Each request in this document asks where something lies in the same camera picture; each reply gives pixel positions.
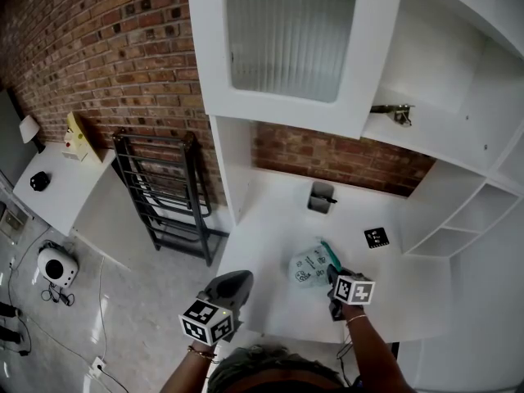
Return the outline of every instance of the power cable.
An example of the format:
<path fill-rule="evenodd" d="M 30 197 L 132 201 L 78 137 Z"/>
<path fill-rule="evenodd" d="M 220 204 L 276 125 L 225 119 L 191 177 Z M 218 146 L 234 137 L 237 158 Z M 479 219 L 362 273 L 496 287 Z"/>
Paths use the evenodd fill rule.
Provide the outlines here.
<path fill-rule="evenodd" d="M 65 346 L 64 344 L 62 344 L 61 342 L 59 342 L 56 338 L 54 338 L 53 336 L 51 336 L 47 331 L 45 331 L 38 323 L 36 323 L 30 316 L 27 316 L 27 319 L 30 320 L 34 325 L 36 325 L 36 327 L 38 329 L 40 329 L 45 335 L 47 335 L 49 338 L 51 338 L 55 343 L 57 343 L 59 346 L 61 346 L 62 348 L 64 348 L 65 350 L 69 351 L 71 354 L 73 355 L 76 355 L 77 357 L 79 357 L 81 360 L 83 360 L 85 362 L 85 364 L 91 368 L 91 364 L 89 363 L 89 361 L 87 361 L 82 355 L 78 354 L 77 352 L 74 352 L 73 350 L 71 350 L 70 348 L 68 348 L 67 346 Z M 99 382 L 100 384 L 102 384 L 102 386 L 107 390 L 109 391 L 109 393 L 112 393 L 111 390 L 109 390 L 109 388 L 104 384 L 102 383 L 100 380 L 98 380 L 97 378 L 95 378 L 95 380 L 97 380 L 97 382 Z"/>
<path fill-rule="evenodd" d="M 108 377 L 112 378 L 120 387 L 122 387 L 126 391 L 126 393 L 129 393 L 129 390 L 126 389 L 121 382 L 119 382 L 116 378 L 114 378 L 113 376 L 111 376 L 110 374 L 108 374 L 104 370 L 102 370 L 102 366 L 101 365 L 98 366 L 98 369 L 100 371 L 102 371 L 104 374 L 106 374 Z"/>
<path fill-rule="evenodd" d="M 27 253 L 30 251 L 31 247 L 33 247 L 34 243 L 36 243 L 39 238 L 41 238 L 45 233 L 47 233 L 50 228 L 51 228 L 51 226 L 48 225 L 47 228 L 42 232 L 42 234 L 40 234 L 37 238 L 35 238 L 33 240 L 33 242 L 25 250 L 24 254 L 20 258 L 20 261 L 18 262 L 18 265 L 15 268 L 12 268 L 12 264 L 9 264 L 9 267 L 11 268 L 11 273 L 9 275 L 9 279 L 7 280 L 7 296 L 9 297 L 9 304 L 10 304 L 11 307 L 15 307 L 13 305 L 13 300 L 11 298 L 11 279 L 12 279 L 13 273 L 15 271 L 18 271 L 18 268 L 20 267 L 20 265 L 22 265 L 22 261 L 24 260 L 24 258 L 27 255 Z M 24 325 L 25 332 L 27 333 L 27 338 L 29 339 L 29 349 L 28 350 L 12 350 L 11 348 L 7 348 L 7 349 L 9 349 L 9 350 L 11 350 L 13 352 L 18 352 L 18 354 L 20 354 L 20 356 L 25 357 L 25 356 L 29 355 L 31 353 L 31 351 L 33 350 L 33 341 L 31 340 L 31 335 L 29 333 L 29 329 L 27 328 L 27 325 L 20 318 L 20 313 L 16 314 L 16 318 L 18 318 L 18 321 L 20 323 L 22 323 L 22 325 Z"/>
<path fill-rule="evenodd" d="M 75 294 L 71 293 L 69 294 L 68 296 L 66 296 L 66 294 L 62 294 L 62 290 L 63 288 L 60 287 L 60 290 L 57 291 L 56 290 L 56 285 L 53 284 L 52 282 L 49 282 L 49 287 L 47 288 L 47 290 L 43 290 L 41 293 L 40 293 L 40 297 L 42 298 L 42 300 L 44 301 L 50 301 L 52 300 L 53 303 L 58 303 L 60 300 L 62 300 L 62 302 L 67 306 L 67 307 L 71 307 L 74 303 L 75 303 Z"/>
<path fill-rule="evenodd" d="M 100 273 L 98 275 L 98 306 L 100 307 L 100 320 L 102 321 L 102 329 L 104 331 L 104 355 L 102 356 L 102 361 L 106 358 L 107 352 L 107 334 L 106 334 L 106 325 L 104 324 L 104 313 L 102 313 L 102 268 L 104 266 L 104 261 L 106 257 L 102 257 L 102 263 L 100 264 Z"/>
<path fill-rule="evenodd" d="M 343 358 L 347 355 L 347 353 L 350 352 L 351 348 L 353 348 L 353 342 L 346 344 L 346 341 L 349 339 L 349 337 L 350 337 L 350 334 L 348 333 L 347 337 L 342 342 L 342 347 L 337 352 L 337 359 L 341 363 L 342 376 L 344 377 L 344 380 L 346 381 L 347 386 L 351 387 L 351 383 L 346 376 L 346 371 L 344 369 L 344 360 L 343 360 Z"/>

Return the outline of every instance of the plastic bag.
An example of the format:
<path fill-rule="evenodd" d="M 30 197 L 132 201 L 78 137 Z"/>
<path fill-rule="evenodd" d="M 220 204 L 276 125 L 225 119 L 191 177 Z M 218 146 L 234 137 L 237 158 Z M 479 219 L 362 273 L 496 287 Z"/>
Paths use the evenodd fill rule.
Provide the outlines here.
<path fill-rule="evenodd" d="M 328 266 L 340 267 L 331 247 L 319 240 L 318 245 L 300 255 L 293 256 L 287 268 L 289 280 L 300 287 L 321 287 L 328 284 Z"/>

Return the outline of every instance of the cabinet door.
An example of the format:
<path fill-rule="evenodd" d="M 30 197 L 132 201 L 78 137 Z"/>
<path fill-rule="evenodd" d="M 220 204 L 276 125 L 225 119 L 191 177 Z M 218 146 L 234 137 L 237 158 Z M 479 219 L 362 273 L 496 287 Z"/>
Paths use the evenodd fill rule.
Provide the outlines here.
<path fill-rule="evenodd" d="M 189 0 L 209 115 L 358 138 L 400 0 Z"/>

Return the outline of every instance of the metal hinge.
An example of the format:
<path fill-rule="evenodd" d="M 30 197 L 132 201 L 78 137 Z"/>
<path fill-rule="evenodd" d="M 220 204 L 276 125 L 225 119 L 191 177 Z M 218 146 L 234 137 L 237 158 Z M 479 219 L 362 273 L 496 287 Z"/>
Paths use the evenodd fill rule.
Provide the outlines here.
<path fill-rule="evenodd" d="M 396 124 L 402 127 L 410 127 L 409 109 L 414 105 L 375 105 L 371 107 L 371 114 L 386 114 Z"/>

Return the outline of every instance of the white countertop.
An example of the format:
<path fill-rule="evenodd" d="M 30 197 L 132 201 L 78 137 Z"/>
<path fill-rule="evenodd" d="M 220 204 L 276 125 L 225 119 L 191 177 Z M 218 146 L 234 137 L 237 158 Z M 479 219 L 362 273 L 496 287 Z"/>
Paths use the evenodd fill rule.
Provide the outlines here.
<path fill-rule="evenodd" d="M 241 320 L 245 329 L 308 341 L 341 342 L 329 314 L 328 286 L 299 288 L 287 280 L 289 259 L 323 237 L 343 266 L 377 282 L 366 311 L 386 342 L 445 332 L 449 323 L 449 261 L 402 256 L 398 210 L 403 198 L 336 184 L 328 215 L 306 209 L 313 179 L 254 170 L 242 219 L 232 231 L 218 274 L 249 269 L 255 285 Z M 369 249 L 364 230 L 383 227 L 390 245 Z"/>
<path fill-rule="evenodd" d="M 89 158 L 83 162 L 67 159 L 61 154 L 63 148 L 63 142 L 48 142 L 46 149 L 37 153 L 25 169 L 14 193 L 37 215 L 68 236 L 98 180 L 115 159 L 115 153 L 98 150 L 102 163 L 97 164 Z M 42 192 L 29 185 L 29 180 L 38 172 L 45 172 L 51 179 Z"/>

